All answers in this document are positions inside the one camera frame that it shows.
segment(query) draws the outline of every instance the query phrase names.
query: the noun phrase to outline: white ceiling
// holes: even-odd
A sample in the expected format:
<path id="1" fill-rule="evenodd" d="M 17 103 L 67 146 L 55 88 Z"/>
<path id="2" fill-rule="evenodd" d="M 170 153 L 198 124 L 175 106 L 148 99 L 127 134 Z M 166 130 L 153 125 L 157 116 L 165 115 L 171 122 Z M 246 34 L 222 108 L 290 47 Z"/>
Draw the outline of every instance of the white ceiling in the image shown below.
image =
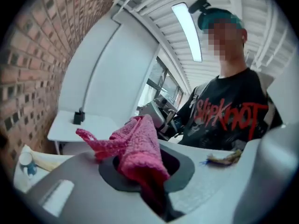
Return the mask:
<path id="1" fill-rule="evenodd" d="M 209 81 L 219 74 L 219 61 L 207 52 L 201 42 L 202 32 L 197 28 L 201 42 L 201 63 L 194 62 L 186 36 L 171 6 L 196 0 L 130 0 L 125 8 L 144 24 L 158 39 L 176 66 L 188 90 Z M 253 70 L 277 77 L 297 52 L 297 37 L 287 19 L 273 0 L 208 0 L 213 7 L 236 14 L 248 32 L 244 47 L 247 64 Z M 192 15 L 197 23 L 199 12 Z"/>

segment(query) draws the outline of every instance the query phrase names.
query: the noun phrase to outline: ceiling light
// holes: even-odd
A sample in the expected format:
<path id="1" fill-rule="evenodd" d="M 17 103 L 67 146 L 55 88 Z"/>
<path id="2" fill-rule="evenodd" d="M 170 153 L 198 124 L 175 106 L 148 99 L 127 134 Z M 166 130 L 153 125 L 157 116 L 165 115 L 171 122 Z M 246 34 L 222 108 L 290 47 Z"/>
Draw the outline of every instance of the ceiling light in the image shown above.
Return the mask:
<path id="1" fill-rule="evenodd" d="M 174 14 L 176 15 L 182 29 L 186 35 L 187 41 L 190 46 L 193 61 L 202 62 L 200 44 L 195 29 L 193 19 L 188 12 L 188 7 L 185 3 L 179 3 L 171 7 Z"/>

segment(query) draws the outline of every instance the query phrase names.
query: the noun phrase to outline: black t-shirt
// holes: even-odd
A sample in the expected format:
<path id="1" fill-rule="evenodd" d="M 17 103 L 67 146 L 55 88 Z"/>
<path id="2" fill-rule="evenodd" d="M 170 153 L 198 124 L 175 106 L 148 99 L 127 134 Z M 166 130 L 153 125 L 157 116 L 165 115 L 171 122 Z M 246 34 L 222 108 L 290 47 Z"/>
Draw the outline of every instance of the black t-shirt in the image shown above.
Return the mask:
<path id="1" fill-rule="evenodd" d="M 218 150 L 244 149 L 249 140 L 261 138 L 266 132 L 268 125 L 263 119 L 268 101 L 254 71 L 246 69 L 231 77 L 214 78 L 197 99 L 190 118 L 194 91 L 178 111 L 185 125 L 179 144 Z"/>

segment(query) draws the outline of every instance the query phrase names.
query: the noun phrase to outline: cup holder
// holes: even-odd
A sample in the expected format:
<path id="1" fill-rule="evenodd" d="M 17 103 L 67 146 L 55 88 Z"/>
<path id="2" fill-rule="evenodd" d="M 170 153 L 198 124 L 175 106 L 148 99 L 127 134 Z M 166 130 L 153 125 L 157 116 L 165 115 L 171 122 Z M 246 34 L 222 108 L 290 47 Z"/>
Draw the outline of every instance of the cup holder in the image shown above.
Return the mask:
<path id="1" fill-rule="evenodd" d="M 106 158 L 99 164 L 99 173 L 107 184 L 117 191 L 138 192 L 141 198 L 151 209 L 157 213 L 164 221 L 169 222 L 184 215 L 180 211 L 172 208 L 168 194 L 184 189 L 195 172 L 193 161 L 168 147 L 160 145 L 162 162 L 170 174 L 170 178 L 164 182 L 164 193 L 159 197 L 162 209 L 156 209 L 152 200 L 143 192 L 139 183 L 132 181 L 120 174 L 117 169 L 120 163 L 118 156 Z"/>

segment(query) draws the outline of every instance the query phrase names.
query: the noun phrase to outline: person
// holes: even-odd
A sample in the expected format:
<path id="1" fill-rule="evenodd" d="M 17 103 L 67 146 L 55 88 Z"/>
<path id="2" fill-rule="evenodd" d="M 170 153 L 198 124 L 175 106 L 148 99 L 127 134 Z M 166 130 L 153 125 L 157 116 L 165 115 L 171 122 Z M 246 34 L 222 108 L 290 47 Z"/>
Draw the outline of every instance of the person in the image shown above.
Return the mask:
<path id="1" fill-rule="evenodd" d="M 269 100 L 260 74 L 246 65 L 243 48 L 247 31 L 241 20 L 227 10 L 208 6 L 206 0 L 198 0 L 189 12 L 201 11 L 198 27 L 219 58 L 220 75 L 195 88 L 178 111 L 177 118 L 185 126 L 179 144 L 243 150 L 248 141 L 261 138 L 268 130 Z M 273 78 L 266 77 L 269 85 Z"/>

